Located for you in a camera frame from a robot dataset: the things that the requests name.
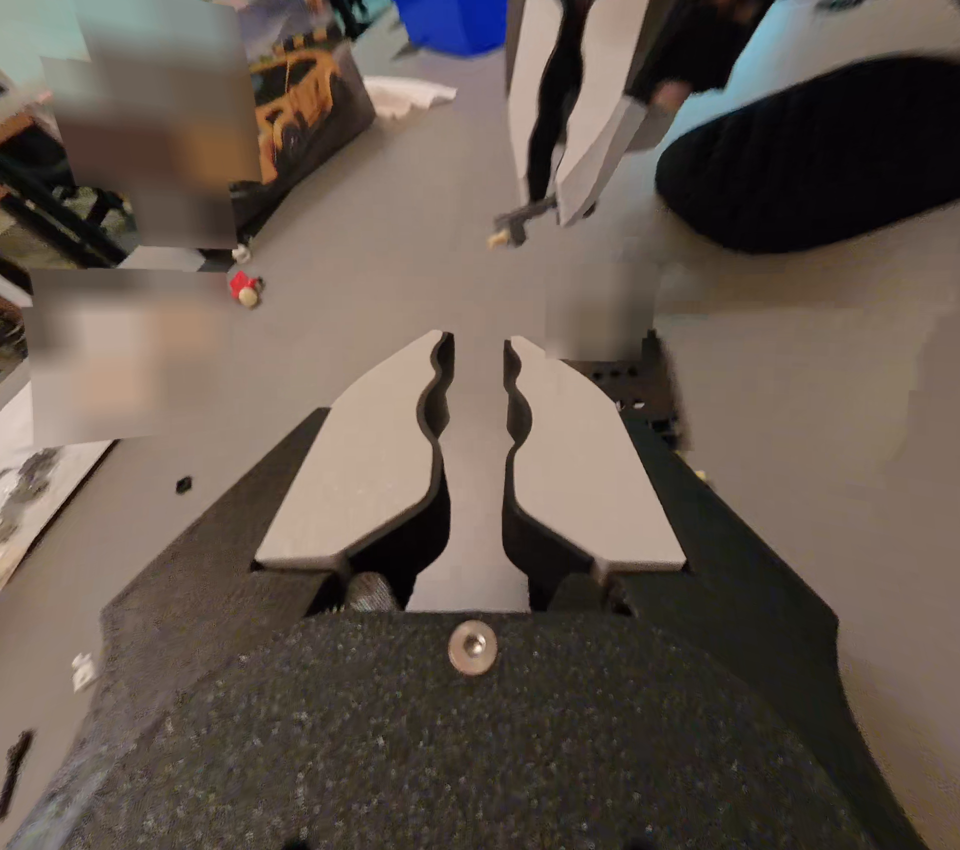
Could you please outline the grey desk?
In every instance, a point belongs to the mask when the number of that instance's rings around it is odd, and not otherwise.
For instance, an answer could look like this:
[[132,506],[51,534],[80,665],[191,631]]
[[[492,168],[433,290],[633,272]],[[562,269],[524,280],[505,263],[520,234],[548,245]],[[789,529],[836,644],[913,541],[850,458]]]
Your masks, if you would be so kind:
[[564,271],[631,264],[661,280],[655,323],[690,464],[833,608],[864,736],[923,840],[958,848],[958,205],[750,257],[690,233],[653,189],[665,148],[717,115],[860,59],[958,56],[954,0],[836,15],[817,2],[776,3],[726,91],[685,104],[658,150],[625,160],[592,219],[541,221],[513,252],[486,245],[516,198],[501,55],[414,52],[386,16],[355,47],[364,74],[446,84],[456,100],[374,126],[286,200],[254,241],[264,304],[228,311],[227,395],[200,424],[117,445],[91,478],[153,496],[190,474],[188,526],[310,411],[444,329],[451,538],[413,606],[520,609],[526,583],[499,528],[503,342],[547,347],[546,291]]

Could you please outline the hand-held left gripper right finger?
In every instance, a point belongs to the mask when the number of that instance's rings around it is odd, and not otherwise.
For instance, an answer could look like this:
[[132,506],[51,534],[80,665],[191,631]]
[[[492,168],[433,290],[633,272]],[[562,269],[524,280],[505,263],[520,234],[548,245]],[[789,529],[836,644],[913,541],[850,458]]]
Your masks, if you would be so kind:
[[594,572],[681,570],[686,556],[615,403],[524,337],[508,344],[531,413],[513,457],[522,516],[588,557]]

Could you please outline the torn white paper bag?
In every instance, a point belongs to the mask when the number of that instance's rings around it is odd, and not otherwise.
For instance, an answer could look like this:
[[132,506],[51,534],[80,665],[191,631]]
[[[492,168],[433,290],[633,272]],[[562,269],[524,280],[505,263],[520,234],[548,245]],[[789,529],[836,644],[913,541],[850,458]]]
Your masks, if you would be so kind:
[[375,116],[384,121],[452,103],[458,94],[456,88],[412,78],[370,76],[363,83]]

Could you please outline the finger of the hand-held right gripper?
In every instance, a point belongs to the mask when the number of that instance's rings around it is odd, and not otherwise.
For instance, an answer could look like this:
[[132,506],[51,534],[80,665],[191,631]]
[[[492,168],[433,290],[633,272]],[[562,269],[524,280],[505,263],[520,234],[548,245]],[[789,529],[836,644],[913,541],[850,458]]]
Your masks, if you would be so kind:
[[646,117],[627,91],[650,0],[594,0],[582,34],[582,85],[557,169],[558,223],[593,208]]
[[576,157],[583,0],[525,0],[509,89],[509,130],[525,204],[562,206]]

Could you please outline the dark grey toy axle brick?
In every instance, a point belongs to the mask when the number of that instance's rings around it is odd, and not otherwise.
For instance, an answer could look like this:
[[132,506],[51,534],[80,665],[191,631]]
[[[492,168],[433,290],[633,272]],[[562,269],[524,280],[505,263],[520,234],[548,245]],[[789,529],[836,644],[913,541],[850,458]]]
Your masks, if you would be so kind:
[[527,240],[526,228],[528,224],[546,214],[555,212],[556,209],[557,199],[554,195],[551,195],[521,208],[500,214],[493,221],[492,234],[499,231],[509,232],[510,244],[501,248],[519,248]]

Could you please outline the scattered small toy bricks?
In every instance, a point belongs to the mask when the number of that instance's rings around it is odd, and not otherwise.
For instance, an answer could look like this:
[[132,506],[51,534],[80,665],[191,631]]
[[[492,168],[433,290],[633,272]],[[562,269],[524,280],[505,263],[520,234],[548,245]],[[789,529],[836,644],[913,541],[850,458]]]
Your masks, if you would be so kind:
[[82,734],[104,670],[101,616],[194,515],[190,474],[110,488],[91,478],[2,590],[2,782],[8,750],[30,742],[12,781],[2,842],[45,793]]

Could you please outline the black diamond-textured object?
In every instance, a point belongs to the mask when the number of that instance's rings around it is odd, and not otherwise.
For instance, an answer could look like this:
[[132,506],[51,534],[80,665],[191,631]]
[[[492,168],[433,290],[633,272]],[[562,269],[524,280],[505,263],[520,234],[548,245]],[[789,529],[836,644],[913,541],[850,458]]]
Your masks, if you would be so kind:
[[959,197],[959,64],[851,64],[674,140],[656,194],[729,251],[785,255],[890,227]]

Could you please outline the black toy set box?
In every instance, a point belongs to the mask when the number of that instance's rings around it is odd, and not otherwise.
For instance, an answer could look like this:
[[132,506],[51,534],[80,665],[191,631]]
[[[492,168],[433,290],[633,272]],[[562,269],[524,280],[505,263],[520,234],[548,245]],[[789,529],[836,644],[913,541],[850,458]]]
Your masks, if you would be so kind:
[[208,1],[238,16],[254,94],[261,181],[230,186],[246,241],[376,113],[328,0]]

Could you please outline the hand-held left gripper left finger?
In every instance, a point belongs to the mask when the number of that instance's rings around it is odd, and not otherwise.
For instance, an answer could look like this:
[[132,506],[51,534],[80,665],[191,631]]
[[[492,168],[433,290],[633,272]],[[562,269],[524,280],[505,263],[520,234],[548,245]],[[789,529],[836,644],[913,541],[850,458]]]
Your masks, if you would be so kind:
[[347,572],[387,553],[416,552],[407,536],[442,539],[446,508],[440,435],[455,354],[433,329],[360,376],[332,404],[258,550],[259,567]]

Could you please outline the clear bag of black gears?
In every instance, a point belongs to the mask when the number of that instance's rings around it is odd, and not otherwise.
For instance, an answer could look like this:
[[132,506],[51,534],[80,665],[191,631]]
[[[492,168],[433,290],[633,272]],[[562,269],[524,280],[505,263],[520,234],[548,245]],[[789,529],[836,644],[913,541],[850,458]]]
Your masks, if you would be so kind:
[[101,441],[43,448],[2,470],[2,589],[113,446]]

